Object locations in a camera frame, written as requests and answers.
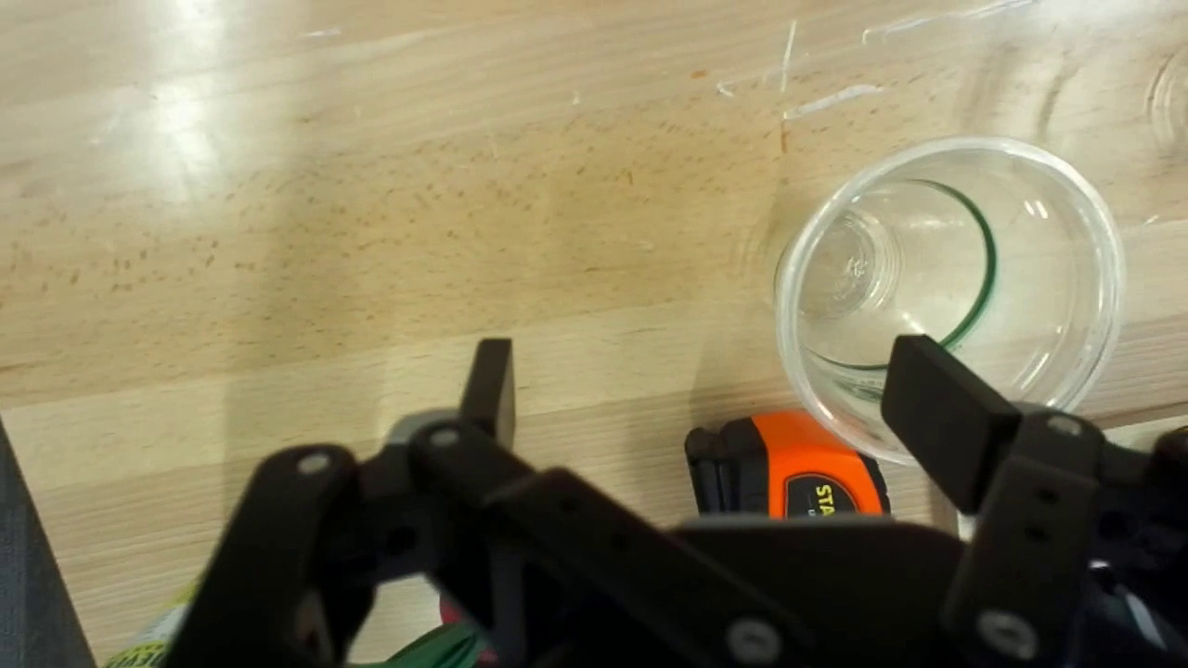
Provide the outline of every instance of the green rim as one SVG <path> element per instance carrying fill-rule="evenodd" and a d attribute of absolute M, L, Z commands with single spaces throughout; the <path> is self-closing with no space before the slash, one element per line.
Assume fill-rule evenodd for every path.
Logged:
<path fill-rule="evenodd" d="M 982 280 L 980 280 L 980 289 L 977 289 L 970 312 L 962 317 L 962 325 L 957 325 L 950 336 L 940 339 L 940 346 L 950 350 L 950 346 L 957 346 L 957 343 L 971 332 L 971 325 L 977 325 L 977 318 L 982 317 L 982 310 L 991 303 L 993 280 L 997 280 L 997 247 L 993 247 L 993 233 L 991 233 L 986 216 L 982 216 L 962 190 L 941 186 L 941 182 L 933 182 L 933 179 L 905 179 L 905 182 L 924 182 L 924 186 L 955 196 L 955 202 L 970 211 L 970 219 L 977 222 L 980 240 L 982 240 L 982 253 L 986 253 L 986 270 L 982 270 Z M 886 372 L 886 365 L 843 365 L 843 359 L 827 359 L 827 355 L 816 355 L 816 359 L 824 359 L 824 365 L 831 365 L 831 367 L 843 367 L 843 372 Z"/>

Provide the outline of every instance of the screw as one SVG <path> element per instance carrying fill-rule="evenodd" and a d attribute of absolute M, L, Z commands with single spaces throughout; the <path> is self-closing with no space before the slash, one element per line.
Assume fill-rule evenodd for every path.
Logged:
<path fill-rule="evenodd" d="M 331 468 L 331 456 L 326 456 L 326 452 L 306 452 L 306 456 L 296 461 L 296 473 L 301 473 L 301 477 L 318 477 L 318 473 L 326 473 L 326 468 Z"/>
<path fill-rule="evenodd" d="M 1082 426 L 1076 420 L 1067 420 L 1067 417 L 1051 417 L 1045 426 L 1066 433 L 1066 440 L 1079 440 L 1082 433 Z"/>
<path fill-rule="evenodd" d="M 986 609 L 977 616 L 977 636 L 1011 661 L 1034 661 L 1040 640 L 1034 626 L 1014 614 Z"/>
<path fill-rule="evenodd" d="M 452 451 L 452 446 L 459 446 L 459 433 L 456 433 L 452 426 L 435 431 L 435 433 L 430 433 L 430 446 L 435 446 L 435 451 Z"/>
<path fill-rule="evenodd" d="M 733 621 L 727 645 L 739 666 L 775 666 L 782 654 L 780 631 L 764 621 Z"/>

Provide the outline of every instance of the tape measure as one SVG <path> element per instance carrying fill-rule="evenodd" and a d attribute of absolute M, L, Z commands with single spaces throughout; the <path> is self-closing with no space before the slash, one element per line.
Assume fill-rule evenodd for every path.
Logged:
<path fill-rule="evenodd" d="M 886 482 L 874 461 L 827 433 L 804 414 L 764 414 L 690 431 L 686 461 L 697 514 L 764 514 L 782 517 L 884 517 Z"/>

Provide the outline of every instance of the clear glass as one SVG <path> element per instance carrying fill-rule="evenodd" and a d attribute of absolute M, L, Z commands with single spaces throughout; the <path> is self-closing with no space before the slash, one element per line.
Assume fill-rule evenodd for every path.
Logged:
<path fill-rule="evenodd" d="M 816 207 L 780 269 L 780 355 L 824 426 L 910 461 L 878 420 L 897 336 L 933 336 L 1014 401 L 1072 407 L 1114 350 L 1122 292 L 1111 207 L 1066 160 L 935 143 Z"/>

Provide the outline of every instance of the wood grain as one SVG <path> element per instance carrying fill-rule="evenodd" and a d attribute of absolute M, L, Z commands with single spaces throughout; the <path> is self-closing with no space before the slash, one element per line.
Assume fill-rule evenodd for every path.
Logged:
<path fill-rule="evenodd" d="M 456 401 L 483 336 L 518 346 L 534 466 L 686 517 L 681 431 L 795 406 L 782 247 L 847 175 L 929 139 L 1040 143 L 1106 193 L 1127 317 L 1086 407 L 1188 406 L 1178 0 L 0 20 L 0 401 L 101 656 L 196 579 L 253 461 L 369 452 L 388 420 Z M 914 473 L 890 482 L 903 517 L 940 519 Z M 358 654 L 430 616 L 425 589 L 394 589 Z"/>

